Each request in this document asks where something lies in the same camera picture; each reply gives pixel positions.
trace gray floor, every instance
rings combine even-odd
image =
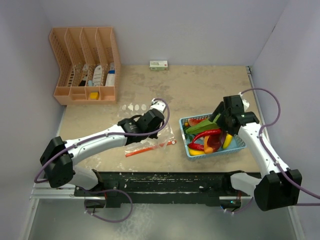
[[[99,209],[109,219],[130,206]],[[135,204],[131,217],[108,223],[84,214],[83,199],[40,200],[30,240],[294,240],[287,208],[262,212],[256,204],[230,215],[219,207],[193,204]]]

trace robotic arm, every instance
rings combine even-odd
[[[295,205],[300,190],[285,179],[262,146],[260,137],[289,178],[301,185],[302,176],[298,170],[291,170],[284,163],[263,133],[259,136],[261,125],[253,112],[245,112],[248,105],[240,95],[226,96],[210,116],[211,121],[217,118],[216,123],[223,131],[238,135],[246,143],[259,166],[261,179],[237,171],[230,174],[230,185],[235,190],[253,196],[263,211]]]
[[[164,124],[165,109],[164,102],[152,100],[149,111],[144,115],[125,118],[101,132],[67,141],[62,141],[59,136],[53,138],[40,158],[44,166],[55,155],[58,155],[44,169],[50,186],[58,188],[69,183],[87,190],[97,186],[101,182],[99,173],[94,169],[77,166],[77,164],[108,149],[138,143],[148,137],[157,138],[157,133],[151,135],[147,133],[159,130],[161,124]]]

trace yellow sponge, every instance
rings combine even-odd
[[[99,92],[91,92],[90,93],[90,99],[98,100],[99,99]]]

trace table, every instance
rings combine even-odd
[[[100,172],[259,172],[249,149],[238,153],[189,161],[182,140],[179,119],[212,113],[224,96],[251,88],[245,66],[169,66],[168,71],[150,71],[146,65],[122,66],[116,105],[69,105],[60,128],[63,140],[100,132],[116,124],[119,106],[148,104],[164,98],[170,107],[169,123],[175,145],[125,157],[124,147],[110,149],[87,158],[79,165]],[[245,94],[248,111],[256,113],[252,92]]]

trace small cardboard box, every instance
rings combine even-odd
[[[168,70],[168,61],[150,61],[150,70],[151,71],[164,71]]]

